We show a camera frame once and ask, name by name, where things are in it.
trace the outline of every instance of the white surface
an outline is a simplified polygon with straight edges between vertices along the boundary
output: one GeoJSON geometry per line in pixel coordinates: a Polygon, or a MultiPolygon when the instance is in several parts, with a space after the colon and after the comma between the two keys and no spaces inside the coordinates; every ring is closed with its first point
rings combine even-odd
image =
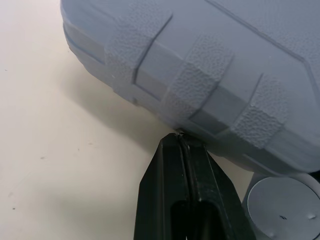
{"type": "MultiPolygon", "coordinates": [[[[0,5],[0,239],[133,239],[139,182],[172,130],[87,73],[58,0],[0,5]]],[[[252,174],[218,162],[243,198],[252,174]]]]}

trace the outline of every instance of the black plastic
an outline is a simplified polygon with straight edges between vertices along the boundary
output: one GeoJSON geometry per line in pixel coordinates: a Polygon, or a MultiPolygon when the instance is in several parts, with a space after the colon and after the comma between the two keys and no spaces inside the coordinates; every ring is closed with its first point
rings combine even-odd
{"type": "Polygon", "coordinates": [[[204,145],[163,138],[139,188],[134,240],[255,240],[230,179],[204,145]]]}

